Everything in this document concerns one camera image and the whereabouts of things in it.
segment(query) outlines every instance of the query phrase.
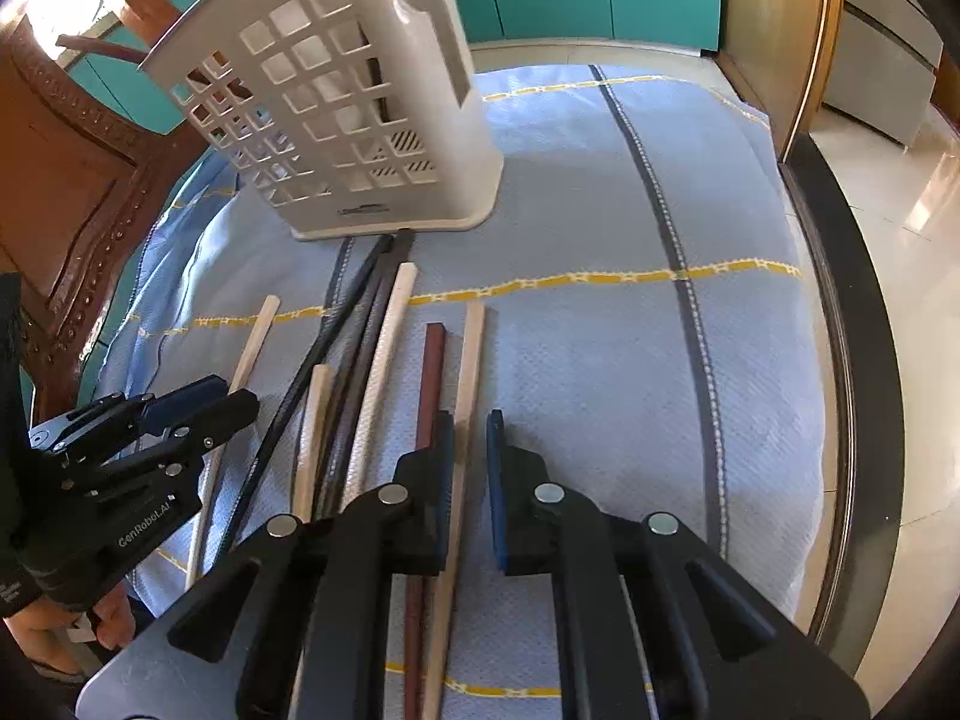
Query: person's hand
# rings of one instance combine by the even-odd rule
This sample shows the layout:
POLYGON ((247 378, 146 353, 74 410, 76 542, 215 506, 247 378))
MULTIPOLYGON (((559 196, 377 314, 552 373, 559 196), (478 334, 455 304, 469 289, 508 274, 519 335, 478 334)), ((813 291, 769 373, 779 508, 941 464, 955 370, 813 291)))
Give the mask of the person's hand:
MULTIPOLYGON (((136 625, 130 599, 121 584, 117 584, 93 605, 93 613, 100 618, 97 641, 107 650, 130 644, 136 625)), ((46 664, 66 674, 77 674, 80 666, 61 647, 53 631, 72 624, 79 616, 75 611, 67 611, 43 596, 9 617, 6 623, 20 649, 31 661, 46 664)))

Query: chopstick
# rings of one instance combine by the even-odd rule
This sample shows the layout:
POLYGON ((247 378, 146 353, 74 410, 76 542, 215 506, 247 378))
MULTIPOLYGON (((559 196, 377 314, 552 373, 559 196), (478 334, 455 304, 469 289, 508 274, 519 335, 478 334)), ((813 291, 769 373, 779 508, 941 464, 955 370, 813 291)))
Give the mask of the chopstick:
POLYGON ((413 245, 413 233, 409 230, 401 230, 397 234, 397 240, 390 253, 382 255, 377 264, 380 279, 376 293, 373 295, 373 304, 364 326, 356 359, 350 366, 349 382, 344 388, 340 419, 333 434, 330 452, 325 460, 323 485, 320 486, 314 506, 314 519, 333 517, 340 510, 344 481, 347 478, 347 465, 352 454, 354 435, 360 418, 368 375, 373 364, 373 355, 387 314, 397 270, 400 268, 400 263, 407 259, 411 245, 413 245))
POLYGON ((450 618, 457 584, 457 563, 464 526, 464 498, 467 495, 467 463, 469 462, 470 425, 476 408, 477 383, 480 375, 480 352, 483 346, 484 305, 467 305, 464 324, 464 349, 460 357, 457 381, 457 402, 453 409, 453 479, 450 484, 450 535, 446 549, 446 565, 434 583, 430 604, 430 632, 427 640, 424 711, 421 720, 438 720, 440 698, 443 697, 443 672, 450 640, 450 618))
MULTIPOLYGON (((280 298, 276 295, 267 295, 263 301, 260 313, 256 317, 250 336, 247 338, 246 346, 240 354, 240 361, 237 362, 236 370, 233 372, 233 378, 230 380, 230 392, 247 385, 250 374, 253 371, 253 365, 257 356, 263 347, 263 341, 267 338, 270 326, 277 315, 277 309, 280 308, 280 298)), ((203 483, 200 485, 200 513, 193 521, 193 535, 190 538, 190 555, 187 558, 186 565, 186 587, 195 583, 203 574, 203 548, 206 546, 206 533, 210 527, 210 515, 213 511, 213 493, 217 487, 217 477, 220 475, 220 461, 224 456, 224 450, 227 445, 216 447, 206 461, 206 474, 203 477, 203 483)))
POLYGON ((286 394, 283 396, 283 400, 280 401, 277 413, 274 414, 274 418, 271 420, 270 426, 264 434, 256 456, 253 458, 247 470, 246 478, 243 480, 243 485, 241 485, 240 488, 240 494, 237 496, 237 500, 234 502, 233 508, 230 511, 227 528, 224 529, 223 537, 217 546, 217 560, 222 560, 224 555, 227 555, 227 552, 230 551, 234 539, 237 537, 237 533, 240 532, 240 528, 247 518, 247 512, 250 509, 251 501, 253 501, 253 495, 256 493, 260 480, 267 470, 267 463, 274 454, 274 450, 277 448, 280 437, 286 430, 290 418, 294 415, 296 405, 299 404, 301 397, 304 397, 313 373, 314 365, 325 360, 325 357, 330 351, 330 346, 333 346, 333 341, 336 341, 337 335, 347 321, 347 317, 349 317, 353 311, 354 306, 357 305, 360 295, 363 295, 367 281, 373 272, 373 267, 376 265, 380 255, 389 249, 391 242, 392 239, 389 235, 380 236, 371 252, 367 255, 367 258, 363 261, 359 271, 353 276, 353 280, 350 282, 349 288, 347 288, 347 295, 343 303, 330 314, 329 323, 320 324, 320 333, 318 333, 313 346, 310 346, 309 351, 307 351, 304 361, 296 371, 294 380, 291 381, 286 394))
MULTIPOLYGON (((426 326, 421 394, 416 410, 416 444, 426 449, 433 443, 433 425, 440 408, 443 384, 443 351, 446 328, 440 322, 426 326)), ((419 720, 421 705, 421 659, 424 649, 424 577, 407 577, 403 613, 403 720, 419 720)))
POLYGON ((313 496, 317 485, 317 466, 323 451, 323 425, 333 389, 333 368, 314 365, 310 389, 306 392, 304 429, 296 453, 296 479, 291 496, 290 512, 301 522, 309 522, 313 514, 313 496))
POLYGON ((376 341, 376 350, 373 352, 373 361, 370 366, 370 375, 367 377, 367 388, 364 391, 363 402, 357 418, 356 430, 353 433, 353 445, 350 449, 350 459, 347 464, 347 473, 344 476, 344 491, 340 499, 342 512, 363 488, 367 475, 367 464, 370 460, 371 440, 373 439, 373 424, 380 412, 383 400, 383 391, 387 386, 387 376, 390 372, 390 362, 394 357, 397 338, 403 325, 403 315, 406 312, 410 295, 413 294, 414 280, 416 279, 416 265, 411 262, 401 263, 397 269, 397 279, 390 292, 387 311, 383 317, 383 324, 376 341))

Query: blue bedspread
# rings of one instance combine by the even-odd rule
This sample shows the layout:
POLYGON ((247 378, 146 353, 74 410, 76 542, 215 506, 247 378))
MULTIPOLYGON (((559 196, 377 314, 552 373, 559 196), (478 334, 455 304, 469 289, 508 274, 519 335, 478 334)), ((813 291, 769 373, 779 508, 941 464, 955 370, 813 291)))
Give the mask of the blue bedspread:
MULTIPOLYGON (((367 483, 387 480, 413 447, 426 322, 451 334, 443 405, 452 409, 461 300, 480 296, 490 313, 445 716, 557 717, 549 579, 505 579, 494 566, 486 414, 502 409, 513 442, 605 511, 675 512, 790 614, 821 512, 823 396, 762 115, 625 68, 524 68, 476 83, 506 157, 498 204, 476 229, 416 237, 418 297, 367 483)), ((213 154, 186 183, 146 247, 99 386, 162 394, 210 372, 229 379, 264 296, 280 295, 250 381, 260 418, 224 455, 208 560, 317 332, 341 245, 295 242, 251 188, 235 189, 213 154)), ((354 242, 349 270, 370 246, 354 242)), ((298 425, 277 448, 247 533, 289 505, 298 425)), ((187 526, 136 570, 155 613, 182 591, 189 538, 187 526)), ((397 584, 392 671, 401 618, 397 584)), ((386 716, 400 717, 400 678, 388 679, 386 700, 386 716)))

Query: black stick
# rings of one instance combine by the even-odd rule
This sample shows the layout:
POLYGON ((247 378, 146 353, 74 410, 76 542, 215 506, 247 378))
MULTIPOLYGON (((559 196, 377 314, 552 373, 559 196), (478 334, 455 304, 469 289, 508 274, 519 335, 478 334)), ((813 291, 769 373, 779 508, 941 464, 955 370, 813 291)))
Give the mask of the black stick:
POLYGON ((283 431, 286 430, 290 418, 294 415, 296 405, 298 405, 301 398, 304 397, 304 393, 309 386, 310 373, 314 365, 320 365, 320 362, 325 360, 326 354, 330 351, 330 346, 333 346, 333 341, 336 340, 337 334, 343 328, 344 322, 347 321, 347 317, 349 317, 350 312, 353 311, 354 306, 360 299, 360 295, 363 295, 367 279, 370 278, 371 272, 373 271, 373 266, 376 264, 379 256, 390 248, 391 243, 391 236, 380 236, 370 254, 368 254, 367 258, 363 261, 363 265, 360 266, 356 276, 354 276, 352 282, 350 282, 343 304, 331 315, 330 322, 326 324, 326 327, 322 325, 317 339, 306 353, 306 357, 296 372, 290 388, 287 389, 283 400, 280 401, 280 408, 277 408, 277 413, 274 414, 274 418, 270 422, 270 427, 267 428, 267 432, 263 436, 260 448, 256 451, 256 456, 253 457, 253 462, 247 470, 247 477, 243 480, 243 485, 241 485, 240 495, 233 504, 233 509, 230 510, 226 531, 224 531, 223 537, 220 539, 220 544, 217 547, 216 560, 218 562, 230 551, 234 539, 237 537, 237 533, 240 532, 240 528, 247 518, 251 501, 253 501, 253 495, 256 493, 257 486, 260 484, 260 480, 267 470, 267 463, 274 454, 274 450, 277 449, 280 437, 283 435, 283 431))

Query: carved wood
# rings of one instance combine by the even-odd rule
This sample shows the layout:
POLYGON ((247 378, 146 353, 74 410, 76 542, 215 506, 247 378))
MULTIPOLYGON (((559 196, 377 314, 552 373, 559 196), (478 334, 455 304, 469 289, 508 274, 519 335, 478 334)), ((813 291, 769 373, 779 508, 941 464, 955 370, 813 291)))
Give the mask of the carved wood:
POLYGON ((120 272, 206 143, 189 124, 158 135, 98 103, 27 20, 0 43, 0 100, 0 269, 23 278, 36 423, 75 405, 120 272))

